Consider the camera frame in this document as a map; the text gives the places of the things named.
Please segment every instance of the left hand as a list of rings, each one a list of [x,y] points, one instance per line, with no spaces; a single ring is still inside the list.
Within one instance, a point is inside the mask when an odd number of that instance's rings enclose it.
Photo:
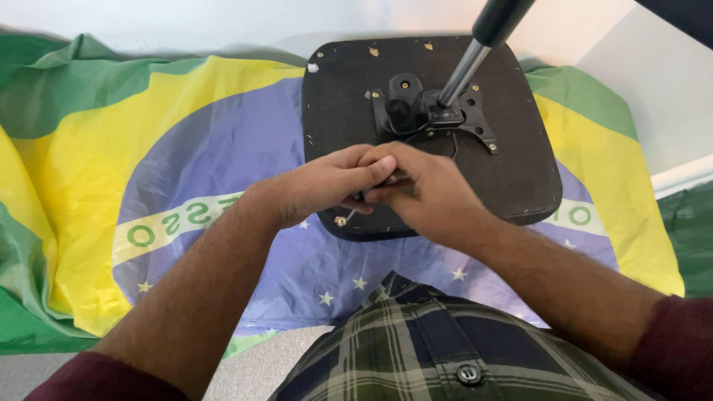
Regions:
[[[279,228],[296,225],[307,216],[341,205],[370,214],[374,209],[349,194],[364,191],[386,180],[396,168],[396,159],[385,156],[369,166],[358,167],[362,156],[374,147],[354,145],[310,161],[292,171],[252,184],[245,195],[269,205],[276,212]]]

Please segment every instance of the gray carpet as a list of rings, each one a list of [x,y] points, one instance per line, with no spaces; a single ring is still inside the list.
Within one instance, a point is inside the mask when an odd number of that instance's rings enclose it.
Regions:
[[[267,399],[324,328],[290,330],[220,363],[204,400]],[[73,354],[0,357],[0,401],[20,401]]]

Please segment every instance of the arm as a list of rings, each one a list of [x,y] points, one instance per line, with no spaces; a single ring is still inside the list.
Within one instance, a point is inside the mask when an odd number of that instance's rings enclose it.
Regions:
[[[365,155],[386,155],[411,177],[400,188],[370,191],[368,202],[390,205],[428,239],[493,269],[559,336],[612,367],[624,367],[665,296],[490,214],[449,158],[390,143]]]
[[[393,158],[357,168],[371,146],[352,146],[250,186],[139,304],[94,348],[202,398],[281,228],[382,182]]]

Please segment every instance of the hand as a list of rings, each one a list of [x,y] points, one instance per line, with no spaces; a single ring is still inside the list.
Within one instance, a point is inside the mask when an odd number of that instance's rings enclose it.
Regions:
[[[371,166],[393,156],[408,177],[406,184],[369,191],[368,203],[385,203],[422,236],[450,248],[463,250],[466,241],[482,233],[484,223],[499,222],[483,206],[456,164],[445,156],[422,152],[401,142],[385,143],[371,149],[360,166]],[[404,190],[413,186],[409,195]]]
[[[350,194],[384,181],[396,168],[393,156],[358,166],[372,149],[371,145],[355,145],[330,153],[252,184],[245,195],[257,203],[270,205],[277,214],[278,228],[292,227],[307,216],[336,205],[370,214],[374,209],[364,201],[354,200]]]

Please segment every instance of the plaid shirt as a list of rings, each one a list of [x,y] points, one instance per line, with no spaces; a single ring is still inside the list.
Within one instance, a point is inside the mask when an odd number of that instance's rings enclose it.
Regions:
[[[271,400],[650,400],[593,356],[508,313],[391,272]]]

